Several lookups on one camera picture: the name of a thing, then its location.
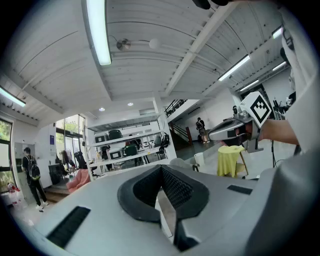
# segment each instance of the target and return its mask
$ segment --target yellow table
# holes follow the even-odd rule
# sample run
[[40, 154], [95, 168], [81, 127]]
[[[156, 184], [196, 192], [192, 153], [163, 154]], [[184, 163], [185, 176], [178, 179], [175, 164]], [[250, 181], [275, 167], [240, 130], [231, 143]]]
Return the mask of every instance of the yellow table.
[[[237, 177], [238, 172], [242, 172], [244, 169], [248, 174], [245, 160], [241, 154], [241, 151], [244, 150], [243, 146], [221, 146], [218, 149], [217, 175], [224, 176], [230, 173], [234, 178]], [[242, 158], [243, 164], [237, 164], [239, 155]]]

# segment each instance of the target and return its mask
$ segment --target yellow tablecloth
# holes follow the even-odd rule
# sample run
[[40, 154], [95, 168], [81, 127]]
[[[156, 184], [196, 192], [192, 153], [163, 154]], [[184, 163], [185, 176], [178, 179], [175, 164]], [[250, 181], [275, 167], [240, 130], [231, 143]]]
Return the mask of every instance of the yellow tablecloth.
[[221, 146], [218, 149], [217, 175], [224, 176], [230, 173], [235, 177], [237, 160], [240, 152], [244, 150], [243, 146]]

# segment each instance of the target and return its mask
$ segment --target black rubber pad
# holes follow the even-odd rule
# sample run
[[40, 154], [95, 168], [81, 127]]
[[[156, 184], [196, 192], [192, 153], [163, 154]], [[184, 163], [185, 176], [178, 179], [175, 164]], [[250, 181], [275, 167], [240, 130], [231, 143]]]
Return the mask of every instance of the black rubber pad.
[[90, 211], [88, 208], [77, 206], [47, 236], [47, 239], [64, 248]]
[[243, 187], [243, 186], [236, 186], [236, 185], [230, 185], [227, 187], [228, 190], [232, 190], [235, 192], [239, 192], [242, 194], [250, 195], [252, 192], [251, 188]]

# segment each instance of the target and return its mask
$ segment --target fluorescent light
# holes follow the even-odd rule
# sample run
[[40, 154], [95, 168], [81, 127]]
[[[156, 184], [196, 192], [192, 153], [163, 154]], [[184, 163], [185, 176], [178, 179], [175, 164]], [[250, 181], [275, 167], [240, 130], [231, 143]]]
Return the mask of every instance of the fluorescent light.
[[276, 39], [278, 36], [281, 36], [283, 32], [283, 27], [277, 28], [274, 32], [272, 32], [273, 39]]
[[256, 83], [258, 83], [258, 82], [259, 82], [259, 80], [258, 80], [258, 79], [257, 79], [257, 80], [255, 80], [254, 82], [250, 83], [250, 84], [249, 84], [249, 85], [247, 85], [246, 87], [242, 88], [242, 89], [240, 90], [240, 92], [244, 91], [245, 89], [249, 88], [250, 86], [255, 85], [255, 84], [256, 84]]
[[230, 76], [234, 71], [240, 68], [243, 64], [245, 64], [248, 60], [250, 60], [250, 56], [246, 55], [243, 59], [241, 59], [237, 64], [235, 64], [232, 68], [230, 68], [226, 73], [224, 73], [218, 80], [222, 81], [226, 77]]
[[272, 71], [275, 71], [275, 70], [277, 70], [277, 69], [279, 69], [279, 68], [281, 68], [283, 65], [285, 65], [287, 62], [282, 62], [282, 63], [280, 63], [278, 66], [275, 66], [273, 69], [272, 69]]
[[2, 87], [0, 87], [0, 94], [8, 98], [10, 101], [13, 101], [14, 103], [18, 104], [21, 107], [24, 107], [26, 105], [24, 101], [12, 95], [10, 92], [8, 92], [6, 89], [3, 89]]
[[86, 0], [91, 37], [101, 66], [110, 65], [111, 57], [107, 38], [106, 0]]

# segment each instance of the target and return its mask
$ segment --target pink sofa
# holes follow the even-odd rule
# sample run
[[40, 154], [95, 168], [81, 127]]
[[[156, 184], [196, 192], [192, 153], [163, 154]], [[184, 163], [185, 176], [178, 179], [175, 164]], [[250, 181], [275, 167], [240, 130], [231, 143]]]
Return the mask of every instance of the pink sofa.
[[73, 180], [66, 184], [66, 187], [68, 188], [69, 192], [72, 193], [89, 182], [90, 176], [88, 169], [79, 169]]

